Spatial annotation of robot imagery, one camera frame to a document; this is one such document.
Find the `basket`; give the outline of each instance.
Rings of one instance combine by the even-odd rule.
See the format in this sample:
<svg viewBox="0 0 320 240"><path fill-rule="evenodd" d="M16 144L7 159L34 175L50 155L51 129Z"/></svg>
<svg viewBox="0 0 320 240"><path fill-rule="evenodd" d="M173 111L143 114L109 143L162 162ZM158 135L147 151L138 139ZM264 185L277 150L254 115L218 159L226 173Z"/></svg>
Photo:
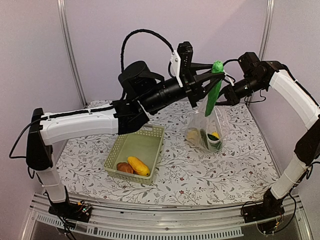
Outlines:
<svg viewBox="0 0 320 240"><path fill-rule="evenodd" d="M164 141L165 128L145 125L139 131L118 136L104 162L109 176L150 185ZM128 163L128 157L140 159L150 169L150 176L140 176L117 170L118 163Z"/></svg>

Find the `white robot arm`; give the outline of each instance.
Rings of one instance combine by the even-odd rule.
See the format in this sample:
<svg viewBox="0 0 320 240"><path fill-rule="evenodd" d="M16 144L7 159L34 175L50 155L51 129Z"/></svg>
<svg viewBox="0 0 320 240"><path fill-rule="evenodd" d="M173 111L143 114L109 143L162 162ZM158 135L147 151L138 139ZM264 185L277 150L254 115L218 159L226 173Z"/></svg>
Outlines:
<svg viewBox="0 0 320 240"><path fill-rule="evenodd" d="M227 99L223 104L236 105L253 92L272 88L277 91L302 119L307 132L297 142L291 162L281 177L266 191L263 203L243 208L246 222L275 217L284 213L283 199L305 177L312 161L320 154L319 104L294 79L287 66L278 61L260 61L253 52L238 59L244 79L220 91Z"/></svg>
<svg viewBox="0 0 320 240"><path fill-rule="evenodd" d="M88 222L91 208L84 203L70 203L68 192L60 181L52 161L52 144L94 134L128 134L139 130L149 121L146 112L154 115L159 110L188 97L192 107L224 77L224 73L197 74L211 69L212 64L192 63L193 49L189 42L179 44L172 53L172 66L179 76L168 80L151 72L143 61L129 65L118 77L126 99L101 107L84 110L44 113L33 112L27 140L26 163L35 170L51 203L49 212L57 216ZM279 92L302 119L307 133L298 141L292 160L283 175L266 191L263 203L243 208L245 221L258 221L284 213L282 202L306 175L312 161L320 154L320 109L317 102L292 77L289 69L277 61L260 61L255 53L246 52L238 60L244 79L227 85L220 91L225 102L236 105L253 92L272 88Z"/></svg>

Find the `plastic bag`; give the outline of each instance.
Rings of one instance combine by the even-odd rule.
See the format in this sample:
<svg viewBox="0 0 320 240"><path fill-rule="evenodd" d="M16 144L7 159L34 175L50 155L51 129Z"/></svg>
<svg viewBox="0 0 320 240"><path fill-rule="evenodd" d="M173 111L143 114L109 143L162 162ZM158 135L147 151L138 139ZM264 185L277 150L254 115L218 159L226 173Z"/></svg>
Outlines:
<svg viewBox="0 0 320 240"><path fill-rule="evenodd" d="M207 97L193 115L184 136L197 147L216 153L226 144L230 127L223 106L214 106L212 113L205 117L206 104Z"/></svg>

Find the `table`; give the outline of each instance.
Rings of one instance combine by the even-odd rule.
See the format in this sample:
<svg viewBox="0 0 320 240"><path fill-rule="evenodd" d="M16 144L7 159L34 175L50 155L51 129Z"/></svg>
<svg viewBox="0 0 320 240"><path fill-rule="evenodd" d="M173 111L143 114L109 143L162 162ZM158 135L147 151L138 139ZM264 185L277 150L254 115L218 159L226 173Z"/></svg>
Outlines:
<svg viewBox="0 0 320 240"><path fill-rule="evenodd" d="M105 104L93 101L89 107ZM278 179L258 127L245 104L225 107L231 127L219 153L208 153L185 141L195 112L189 102L171 104L150 116L165 126L164 148L152 185L108 176L104 161L116 135L68 140L57 162L62 183L71 193L94 198L153 205L220 205L261 200Z"/></svg>

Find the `white wall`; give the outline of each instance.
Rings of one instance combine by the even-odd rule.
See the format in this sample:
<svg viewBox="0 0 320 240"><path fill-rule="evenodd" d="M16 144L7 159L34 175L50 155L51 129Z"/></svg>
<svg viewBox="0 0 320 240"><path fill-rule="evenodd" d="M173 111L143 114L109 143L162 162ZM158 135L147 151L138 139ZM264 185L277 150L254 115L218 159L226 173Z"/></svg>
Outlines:
<svg viewBox="0 0 320 240"><path fill-rule="evenodd" d="M0 239L17 240L37 180L8 158L34 108L81 107L61 32L57 2L0 0ZM25 137L16 154L25 154Z"/></svg>
<svg viewBox="0 0 320 240"><path fill-rule="evenodd" d="M66 1L74 55L87 100L120 98L120 52L131 31L156 31L174 49L189 41L194 62L225 61L246 51L259 51L266 7L266 0ZM151 71L168 78L170 55L159 39L139 33L127 43L124 64L144 60ZM242 76L235 63L230 63L227 71L234 77Z"/></svg>
<svg viewBox="0 0 320 240"><path fill-rule="evenodd" d="M265 60L286 64L294 77L320 102L320 1L277 0ZM306 132L302 121L276 92L265 94L267 101L251 109L263 134L284 170L296 142ZM299 195L305 207L314 239L320 239L320 168L304 180Z"/></svg>

